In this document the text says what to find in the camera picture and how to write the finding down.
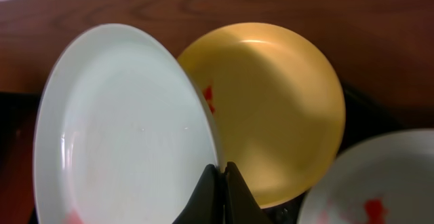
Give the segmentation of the yellow plate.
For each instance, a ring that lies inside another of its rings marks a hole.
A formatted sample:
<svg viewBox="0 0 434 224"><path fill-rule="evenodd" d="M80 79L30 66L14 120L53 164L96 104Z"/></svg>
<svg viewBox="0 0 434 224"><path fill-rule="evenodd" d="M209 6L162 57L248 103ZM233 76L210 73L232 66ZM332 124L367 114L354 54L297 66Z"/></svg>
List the yellow plate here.
<svg viewBox="0 0 434 224"><path fill-rule="evenodd" d="M329 60L273 24L211 31L178 57L201 90L221 158L234 162L258 205L297 197L326 173L342 142L345 103Z"/></svg>

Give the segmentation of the light blue plate front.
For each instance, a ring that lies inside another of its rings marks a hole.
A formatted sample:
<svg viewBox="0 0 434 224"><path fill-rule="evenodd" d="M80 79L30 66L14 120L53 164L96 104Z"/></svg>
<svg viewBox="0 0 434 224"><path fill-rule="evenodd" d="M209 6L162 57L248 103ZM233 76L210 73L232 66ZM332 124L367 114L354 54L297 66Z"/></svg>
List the light blue plate front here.
<svg viewBox="0 0 434 224"><path fill-rule="evenodd" d="M103 24L63 51L35 130L40 223L172 223L217 163L196 89L156 39Z"/></svg>

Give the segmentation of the light blue plate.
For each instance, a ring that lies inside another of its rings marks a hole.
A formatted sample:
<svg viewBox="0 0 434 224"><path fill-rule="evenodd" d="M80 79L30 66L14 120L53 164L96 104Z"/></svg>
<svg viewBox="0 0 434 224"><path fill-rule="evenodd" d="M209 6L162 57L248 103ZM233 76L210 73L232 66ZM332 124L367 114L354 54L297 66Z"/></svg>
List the light blue plate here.
<svg viewBox="0 0 434 224"><path fill-rule="evenodd" d="M35 130L40 223L172 223L217 163L196 89L156 39L103 24L63 51Z"/></svg>
<svg viewBox="0 0 434 224"><path fill-rule="evenodd" d="M433 223L433 130L363 141L306 195L298 224Z"/></svg>

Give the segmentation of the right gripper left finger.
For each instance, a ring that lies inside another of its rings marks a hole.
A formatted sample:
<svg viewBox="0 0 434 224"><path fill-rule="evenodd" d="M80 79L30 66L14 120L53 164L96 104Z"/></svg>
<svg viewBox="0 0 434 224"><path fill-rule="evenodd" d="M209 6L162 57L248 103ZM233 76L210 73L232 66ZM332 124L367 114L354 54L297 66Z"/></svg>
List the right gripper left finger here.
<svg viewBox="0 0 434 224"><path fill-rule="evenodd" d="M208 164L173 224L222 224L223 206L220 173L215 165Z"/></svg>

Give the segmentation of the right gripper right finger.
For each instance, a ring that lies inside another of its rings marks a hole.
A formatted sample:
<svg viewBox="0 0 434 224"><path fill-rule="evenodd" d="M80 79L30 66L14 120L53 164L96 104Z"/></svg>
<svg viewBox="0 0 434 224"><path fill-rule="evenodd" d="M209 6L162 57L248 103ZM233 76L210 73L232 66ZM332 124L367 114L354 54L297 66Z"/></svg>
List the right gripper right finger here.
<svg viewBox="0 0 434 224"><path fill-rule="evenodd" d="M234 162L227 163L224 179L226 224L272 224L256 203Z"/></svg>

